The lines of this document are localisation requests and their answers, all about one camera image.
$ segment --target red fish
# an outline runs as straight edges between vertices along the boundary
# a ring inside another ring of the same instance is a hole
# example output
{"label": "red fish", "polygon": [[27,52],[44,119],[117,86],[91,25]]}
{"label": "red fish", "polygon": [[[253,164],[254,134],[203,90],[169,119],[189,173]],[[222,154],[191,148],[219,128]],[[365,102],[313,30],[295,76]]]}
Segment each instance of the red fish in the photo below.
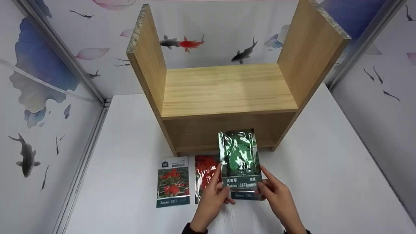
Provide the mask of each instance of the red fish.
{"label": "red fish", "polygon": [[199,45],[201,45],[205,42],[204,41],[204,36],[205,36],[205,34],[202,36],[202,40],[200,42],[188,41],[188,39],[186,39],[186,36],[184,36],[183,37],[184,41],[179,42],[179,46],[185,48],[185,52],[191,53],[189,51],[189,49],[198,48]]}

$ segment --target seed packet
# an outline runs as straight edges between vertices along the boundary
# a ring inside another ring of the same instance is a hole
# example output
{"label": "seed packet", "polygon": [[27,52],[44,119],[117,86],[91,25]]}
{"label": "seed packet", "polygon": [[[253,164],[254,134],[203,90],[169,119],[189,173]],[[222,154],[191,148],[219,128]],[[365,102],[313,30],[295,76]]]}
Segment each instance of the seed packet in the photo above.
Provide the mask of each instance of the seed packet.
{"label": "seed packet", "polygon": [[189,204],[188,157],[160,161],[156,201],[157,208]]}
{"label": "seed packet", "polygon": [[195,156],[195,204],[199,204],[202,193],[211,181],[219,163],[219,155]]}
{"label": "seed packet", "polygon": [[219,132],[218,141],[224,186],[255,190],[262,177],[254,129]]}
{"label": "seed packet", "polygon": [[261,196],[261,194],[254,194],[254,191],[251,189],[231,191],[231,198],[234,200],[261,201]]}

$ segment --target black fish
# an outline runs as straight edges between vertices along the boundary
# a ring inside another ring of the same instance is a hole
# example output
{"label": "black fish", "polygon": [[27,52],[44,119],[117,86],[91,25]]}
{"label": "black fish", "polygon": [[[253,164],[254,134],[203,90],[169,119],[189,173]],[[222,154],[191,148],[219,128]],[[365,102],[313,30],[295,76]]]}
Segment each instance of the black fish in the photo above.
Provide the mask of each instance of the black fish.
{"label": "black fish", "polygon": [[387,95],[387,96],[390,96],[390,97],[394,97],[394,98],[396,98],[396,99],[397,99],[397,101],[399,101],[399,102],[400,102],[400,99],[399,99],[398,97],[393,96],[393,95],[391,95],[390,93],[388,93],[388,92],[386,92],[386,91],[384,91],[384,90],[383,90],[383,93],[384,93],[384,95]]}
{"label": "black fish", "polygon": [[89,76],[91,76],[91,78],[92,78],[92,79],[94,79],[94,78],[96,78],[96,77],[101,76],[101,75],[99,75],[99,74],[98,74],[98,72],[99,72],[99,70],[97,70],[97,71],[95,72],[95,74],[88,73],[88,75],[89,75]]}
{"label": "black fish", "polygon": [[406,17],[407,17],[407,20],[408,21],[414,21],[412,19],[412,17],[410,16],[410,14],[409,14],[409,7],[407,5],[405,5],[405,6],[406,6]]}
{"label": "black fish", "polygon": [[376,72],[376,67],[375,66],[373,66],[373,70],[376,73],[377,77],[379,78],[380,83],[383,84],[383,80],[381,79],[381,77],[379,76],[379,74]]}
{"label": "black fish", "polygon": [[172,46],[179,47],[179,41],[177,38],[169,39],[168,36],[164,35],[163,40],[160,41],[161,46],[166,46],[170,50],[172,49]]}
{"label": "black fish", "polygon": [[20,154],[23,156],[23,161],[16,162],[16,165],[22,167],[24,177],[28,178],[32,172],[33,167],[40,165],[40,162],[35,162],[36,150],[32,151],[32,146],[26,143],[20,133],[19,139],[13,138],[11,136],[8,137],[14,141],[22,143],[22,150],[20,151]]}
{"label": "black fish", "polygon": [[41,191],[45,188],[46,173],[48,173],[49,166],[50,166],[50,165],[48,165],[48,167],[46,168],[46,171],[45,171],[45,178],[43,179],[43,183],[42,183],[42,189],[41,189]]}
{"label": "black fish", "polygon": [[58,154],[59,154],[58,137],[55,137],[55,143],[56,143],[56,156],[58,156]]}
{"label": "black fish", "polygon": [[374,81],[374,77],[372,77],[370,74],[368,74],[368,72],[365,70],[365,68],[364,68],[364,72]]}
{"label": "black fish", "polygon": [[234,58],[231,60],[232,62],[240,62],[240,64],[243,64],[243,59],[250,58],[250,54],[253,52],[254,47],[256,46],[257,42],[254,42],[253,37],[253,45],[247,49],[245,49],[242,53],[240,51],[237,51],[237,55],[234,56]]}
{"label": "black fish", "polygon": [[[70,10],[70,12],[73,12],[73,13],[79,14],[78,12],[73,11],[73,10]],[[84,15],[84,14],[79,14],[79,15],[80,15],[80,16],[82,16],[82,17],[88,18],[88,19],[91,19],[91,17],[93,17],[93,16],[94,16],[94,15]]]}

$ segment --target hand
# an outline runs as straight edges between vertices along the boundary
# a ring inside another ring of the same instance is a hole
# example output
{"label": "hand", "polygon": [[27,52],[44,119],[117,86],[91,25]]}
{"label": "hand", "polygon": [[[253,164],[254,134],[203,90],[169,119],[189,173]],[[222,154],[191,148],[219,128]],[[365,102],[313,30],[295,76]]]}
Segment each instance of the hand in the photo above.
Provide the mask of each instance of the hand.
{"label": "hand", "polygon": [[220,174],[221,164],[217,166],[210,183],[204,189],[198,208],[189,226],[195,232],[205,232],[207,230],[208,225],[220,213],[223,203],[235,204],[235,201],[228,196],[230,187],[223,188],[223,184],[218,183]]}
{"label": "hand", "polygon": [[262,165],[260,165],[260,169],[267,179],[264,179],[263,183],[257,183],[258,190],[255,191],[255,194],[263,194],[263,198],[267,199],[273,213],[289,234],[305,234],[305,227],[300,221],[289,188]]}

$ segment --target wooden shelf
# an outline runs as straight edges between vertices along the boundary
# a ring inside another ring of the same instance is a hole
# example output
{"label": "wooden shelf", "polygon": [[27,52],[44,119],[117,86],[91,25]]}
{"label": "wooden shelf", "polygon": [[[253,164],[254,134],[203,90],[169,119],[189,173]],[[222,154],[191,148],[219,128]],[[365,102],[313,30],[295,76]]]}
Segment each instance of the wooden shelf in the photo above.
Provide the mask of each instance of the wooden shelf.
{"label": "wooden shelf", "polygon": [[251,128],[275,150],[351,39],[315,0],[299,0],[277,63],[168,70],[159,38],[144,4],[126,53],[174,155]]}
{"label": "wooden shelf", "polygon": [[277,63],[169,69],[162,118],[293,112],[298,106]]}

